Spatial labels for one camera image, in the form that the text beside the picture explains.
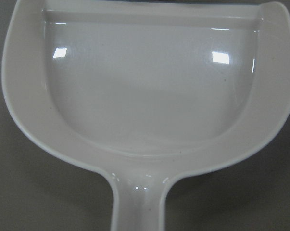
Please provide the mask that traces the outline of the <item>beige plastic dustpan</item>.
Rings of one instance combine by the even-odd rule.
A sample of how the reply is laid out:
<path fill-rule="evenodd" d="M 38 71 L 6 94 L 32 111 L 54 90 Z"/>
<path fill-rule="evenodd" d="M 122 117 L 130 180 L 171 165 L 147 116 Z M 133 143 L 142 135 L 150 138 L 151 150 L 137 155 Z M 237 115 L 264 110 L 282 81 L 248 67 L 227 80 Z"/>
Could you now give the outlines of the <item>beige plastic dustpan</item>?
<path fill-rule="evenodd" d="M 162 231 L 180 179 L 264 148 L 290 113 L 284 4 L 19 0 L 2 88 L 37 146 L 101 174 L 113 231 Z"/>

